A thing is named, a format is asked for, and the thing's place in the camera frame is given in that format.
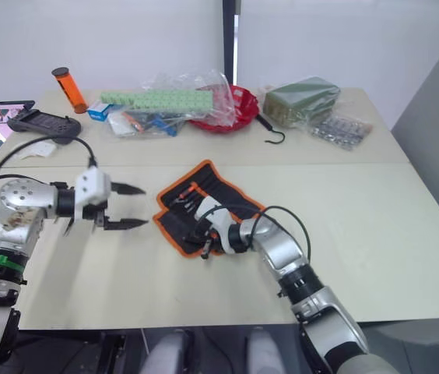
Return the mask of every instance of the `blue box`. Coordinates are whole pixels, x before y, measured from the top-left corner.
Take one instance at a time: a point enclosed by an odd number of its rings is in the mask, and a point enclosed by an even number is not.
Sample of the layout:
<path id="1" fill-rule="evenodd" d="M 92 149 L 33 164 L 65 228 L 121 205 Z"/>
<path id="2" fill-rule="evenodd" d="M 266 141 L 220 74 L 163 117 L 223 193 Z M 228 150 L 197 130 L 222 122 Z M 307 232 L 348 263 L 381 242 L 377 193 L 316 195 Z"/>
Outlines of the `blue box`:
<path id="1" fill-rule="evenodd" d="M 112 104 L 104 104 L 102 101 L 97 100 L 88 107 L 88 115 L 95 121 L 105 121 L 109 115 L 109 108 Z"/>

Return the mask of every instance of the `black cap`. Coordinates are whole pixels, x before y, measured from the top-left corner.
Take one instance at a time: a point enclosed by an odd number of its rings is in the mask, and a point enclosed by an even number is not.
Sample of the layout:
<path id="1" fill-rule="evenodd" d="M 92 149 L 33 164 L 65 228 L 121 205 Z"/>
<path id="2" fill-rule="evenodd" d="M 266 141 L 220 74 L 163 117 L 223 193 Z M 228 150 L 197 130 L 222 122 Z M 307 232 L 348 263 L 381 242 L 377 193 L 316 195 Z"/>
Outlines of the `black cap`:
<path id="1" fill-rule="evenodd" d="M 63 76 L 69 73 L 69 69 L 66 67 L 56 68 L 51 71 L 54 76 Z"/>

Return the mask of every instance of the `red basket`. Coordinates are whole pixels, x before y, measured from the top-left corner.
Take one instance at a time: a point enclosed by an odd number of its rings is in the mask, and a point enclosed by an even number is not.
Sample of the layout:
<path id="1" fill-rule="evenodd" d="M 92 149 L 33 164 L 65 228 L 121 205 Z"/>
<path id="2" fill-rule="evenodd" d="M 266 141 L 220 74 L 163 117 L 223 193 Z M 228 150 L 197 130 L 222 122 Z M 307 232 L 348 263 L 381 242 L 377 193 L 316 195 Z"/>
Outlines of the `red basket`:
<path id="1" fill-rule="evenodd" d="M 209 125 L 195 120 L 189 122 L 200 129 L 222 134 L 240 130 L 251 123 L 255 116 L 259 114 L 258 99 L 245 88 L 230 84 L 230 89 L 234 97 L 235 114 L 237 116 L 233 126 Z"/>

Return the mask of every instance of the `orange bottle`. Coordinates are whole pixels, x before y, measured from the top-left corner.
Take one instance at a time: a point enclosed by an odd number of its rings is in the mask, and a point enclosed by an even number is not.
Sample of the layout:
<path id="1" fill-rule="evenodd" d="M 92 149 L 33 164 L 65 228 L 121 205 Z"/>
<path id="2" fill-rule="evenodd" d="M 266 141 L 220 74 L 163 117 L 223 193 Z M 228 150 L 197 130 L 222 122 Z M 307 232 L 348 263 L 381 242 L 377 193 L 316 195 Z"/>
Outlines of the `orange bottle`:
<path id="1" fill-rule="evenodd" d="M 62 90 L 64 91 L 65 96 L 69 99 L 72 107 L 74 108 L 74 112 L 81 114 L 88 109 L 88 106 L 85 103 L 85 99 L 78 90 L 74 79 L 71 74 L 69 74 L 69 69 L 67 68 L 56 68 L 51 71 L 57 80 L 58 84 L 61 85 Z"/>

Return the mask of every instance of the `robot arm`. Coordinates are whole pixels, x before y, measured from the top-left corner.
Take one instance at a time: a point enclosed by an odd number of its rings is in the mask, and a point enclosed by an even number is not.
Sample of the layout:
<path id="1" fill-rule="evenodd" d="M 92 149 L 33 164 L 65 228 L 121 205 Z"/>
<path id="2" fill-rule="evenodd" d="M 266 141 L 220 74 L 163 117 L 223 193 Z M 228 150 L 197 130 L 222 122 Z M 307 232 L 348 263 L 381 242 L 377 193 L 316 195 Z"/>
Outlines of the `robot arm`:
<path id="1" fill-rule="evenodd" d="M 219 205 L 207 197 L 195 217 Z M 370 355 L 363 331 L 332 290 L 318 279 L 291 235 L 261 217 L 251 239 L 256 220 L 237 224 L 231 217 L 228 220 L 225 212 L 227 210 L 217 210 L 206 219 L 219 233 L 223 249 L 227 246 L 225 253 L 245 252 L 252 240 L 254 250 L 260 253 L 281 287 L 279 297 L 286 296 L 290 300 L 290 308 L 300 323 L 304 355 L 315 373 L 397 374 L 387 362 Z"/>
<path id="2" fill-rule="evenodd" d="M 108 175 L 91 166 L 76 179 L 76 188 L 64 182 L 50 185 L 32 179 L 14 179 L 0 188 L 0 362 L 11 353 L 20 312 L 12 308 L 21 285 L 23 271 L 33 254 L 44 219 L 70 217 L 91 220 L 104 230 L 124 230 L 146 221 L 126 218 L 110 221 L 105 215 L 112 192 L 123 195 L 144 193 L 130 185 L 113 183 Z"/>

